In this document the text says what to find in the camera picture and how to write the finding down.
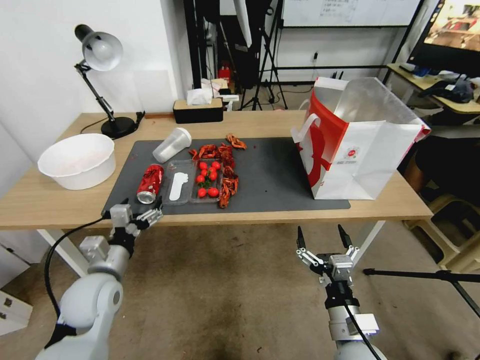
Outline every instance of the shopping bag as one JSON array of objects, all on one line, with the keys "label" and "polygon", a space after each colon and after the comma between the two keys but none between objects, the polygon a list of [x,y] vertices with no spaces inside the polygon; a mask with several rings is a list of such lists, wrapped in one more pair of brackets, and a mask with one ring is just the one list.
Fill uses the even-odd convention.
[{"label": "shopping bag", "polygon": [[[316,89],[344,86],[334,112]],[[336,86],[319,77],[305,122],[291,129],[315,199],[373,200],[430,128],[377,78]]]}]

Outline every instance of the stool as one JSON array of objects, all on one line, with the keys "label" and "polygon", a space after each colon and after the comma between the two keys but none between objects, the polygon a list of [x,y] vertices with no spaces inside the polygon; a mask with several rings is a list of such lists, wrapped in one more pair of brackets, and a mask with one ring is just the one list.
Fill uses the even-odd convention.
[{"label": "stool", "polygon": [[[432,201],[428,207],[435,215],[452,202],[461,202],[480,215],[480,209],[468,201],[451,194],[443,194]],[[443,253],[443,259],[438,262],[444,270],[452,270],[456,273],[469,273],[480,268],[480,231],[477,231],[461,246],[453,244],[444,233],[429,220],[410,220],[405,222],[409,230],[419,227],[433,240]]]}]

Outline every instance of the monitor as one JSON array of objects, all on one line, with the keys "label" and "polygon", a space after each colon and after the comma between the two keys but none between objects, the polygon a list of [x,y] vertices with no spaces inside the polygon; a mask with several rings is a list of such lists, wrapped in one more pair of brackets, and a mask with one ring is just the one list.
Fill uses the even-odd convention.
[{"label": "monitor", "polygon": [[480,76],[480,0],[440,0],[408,62]]}]

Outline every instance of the plastic tray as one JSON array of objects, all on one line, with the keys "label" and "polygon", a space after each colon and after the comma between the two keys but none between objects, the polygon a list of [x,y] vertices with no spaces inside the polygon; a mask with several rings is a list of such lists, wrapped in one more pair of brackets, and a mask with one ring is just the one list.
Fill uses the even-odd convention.
[{"label": "plastic tray", "polygon": [[[195,175],[194,175],[194,178],[193,180],[195,180],[195,178],[200,175],[200,172],[202,171],[200,168],[199,168],[199,163],[200,162],[204,162],[208,165],[208,167],[212,166],[212,163],[216,161],[216,162],[219,162],[219,163],[222,163],[219,159],[216,159],[216,158],[212,158],[212,159],[200,159],[200,160],[196,160],[194,162],[194,170],[195,170]],[[223,166],[216,171],[216,173],[218,174],[218,177],[216,178],[215,181],[212,182],[211,184],[211,188],[217,188],[218,189],[218,193],[220,194],[220,187],[222,186],[222,179],[223,179]],[[204,197],[198,197],[198,191],[199,191],[199,188],[200,186],[197,184],[196,181],[194,181],[193,183],[193,187],[191,189],[191,195],[190,195],[190,202],[193,203],[193,204],[208,204],[208,203],[216,203],[218,200],[219,200],[219,197],[210,197],[207,193],[207,195],[205,195]]]},{"label": "plastic tray", "polygon": [[[185,173],[188,175],[188,181],[181,187],[178,200],[170,200],[170,191],[172,190],[173,179],[176,173]],[[192,186],[195,182],[195,162],[192,160],[173,160],[170,161],[163,175],[163,186],[160,194],[164,205],[183,205],[189,202]]]}]

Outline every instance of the printed logo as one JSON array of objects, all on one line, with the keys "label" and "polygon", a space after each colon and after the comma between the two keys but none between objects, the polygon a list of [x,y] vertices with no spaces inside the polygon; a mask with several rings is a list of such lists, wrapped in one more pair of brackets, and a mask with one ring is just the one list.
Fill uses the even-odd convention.
[{"label": "printed logo", "polygon": [[344,159],[355,159],[359,154],[358,147],[351,147],[346,151],[346,155],[343,157]]}]

